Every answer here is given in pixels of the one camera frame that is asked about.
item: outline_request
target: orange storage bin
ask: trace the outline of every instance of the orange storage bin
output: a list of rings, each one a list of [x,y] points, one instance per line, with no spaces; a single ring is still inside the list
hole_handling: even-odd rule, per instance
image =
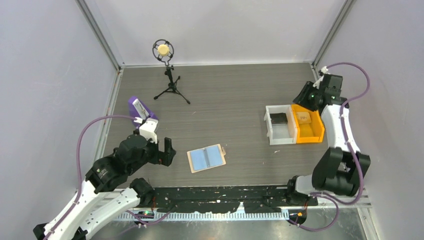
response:
[[[292,104],[291,109],[293,111],[294,121],[297,127],[296,143],[322,143],[325,128],[323,122],[321,121],[320,113],[318,111],[309,111],[308,109],[297,104]]]

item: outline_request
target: robotic arm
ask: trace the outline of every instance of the robotic arm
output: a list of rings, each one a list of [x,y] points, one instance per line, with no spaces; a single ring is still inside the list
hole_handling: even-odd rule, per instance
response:
[[[316,83],[308,81],[293,102],[310,111],[319,111],[327,131],[328,149],[311,175],[294,176],[288,181],[287,201],[291,204],[304,203],[312,192],[329,191],[350,197],[357,193],[359,173],[345,141],[344,130],[359,160],[362,176],[365,176],[371,163],[370,157],[362,154],[354,141],[349,123],[349,105],[342,106],[347,100],[340,97],[343,77],[322,72],[321,75]],[[344,126],[341,108],[344,108]]]
[[[151,201],[154,196],[152,187],[144,179],[138,178],[120,196],[92,212],[101,200],[125,183],[128,176],[146,163],[171,165],[176,154],[172,140],[165,137],[164,151],[159,151],[159,143],[154,132],[155,123],[157,124],[157,120],[147,119],[139,129],[134,130],[133,134],[123,140],[111,155],[96,160],[85,175],[80,198],[73,210],[55,231],[51,232],[51,228],[74,204],[77,194],[51,222],[39,224],[34,228],[33,232],[37,239],[42,240],[51,232],[48,240],[88,240],[121,212]]]

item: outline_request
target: wood grain surface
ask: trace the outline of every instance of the wood grain surface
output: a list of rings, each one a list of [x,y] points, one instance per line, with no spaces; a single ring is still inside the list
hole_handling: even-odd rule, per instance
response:
[[[126,68],[114,114],[128,115],[128,99],[137,96],[159,118],[158,139],[172,139],[177,154],[171,166],[146,164],[129,177],[145,178],[153,187],[286,184],[295,175],[311,174],[327,149],[323,143],[269,145],[266,105],[291,104],[314,76],[307,63],[179,66],[178,89],[191,101],[165,93],[165,67]],[[124,119],[113,119],[105,155],[133,131]],[[226,165],[191,173],[187,151],[221,144]]]

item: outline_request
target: purple stand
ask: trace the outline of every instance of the purple stand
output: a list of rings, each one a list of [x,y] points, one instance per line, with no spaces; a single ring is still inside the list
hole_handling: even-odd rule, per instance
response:
[[[137,112],[136,108],[133,106],[133,102],[137,99],[138,98],[136,96],[132,96],[128,100],[129,115],[133,118],[135,118],[135,117],[140,118],[141,117],[140,114]],[[140,99],[138,99],[138,100],[140,101],[141,105],[143,105],[143,107],[146,109],[146,111],[148,113],[148,116],[147,116],[148,118],[159,120],[158,117],[155,115],[155,113],[150,111],[150,109]],[[132,122],[132,124],[136,127],[139,126],[139,124],[135,123],[135,122]]]

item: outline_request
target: tripod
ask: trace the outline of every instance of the tripod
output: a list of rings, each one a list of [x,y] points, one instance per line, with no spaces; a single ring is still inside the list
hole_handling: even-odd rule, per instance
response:
[[[167,89],[165,89],[165,91],[161,92],[159,95],[155,96],[153,99],[154,99],[154,100],[158,99],[158,98],[159,98],[162,94],[164,94],[164,93],[172,93],[172,94],[178,94],[178,95],[180,95],[183,99],[185,99],[185,101],[186,101],[188,104],[190,104],[190,101],[189,101],[189,100],[187,100],[187,98],[186,98],[186,97],[184,97],[184,96],[181,94],[181,92],[180,92],[180,91],[178,91],[178,89],[177,89],[177,82],[178,82],[178,80],[180,80],[180,76],[178,76],[178,78],[177,78],[177,79],[176,79],[176,81],[174,82],[174,81],[173,81],[173,77],[172,77],[172,72],[171,72],[171,70],[174,70],[174,66],[173,66],[173,65],[171,65],[171,66],[167,65],[167,66],[166,66],[165,75],[166,75],[166,76],[168,76],[168,78],[169,78],[168,88],[167,88]]]

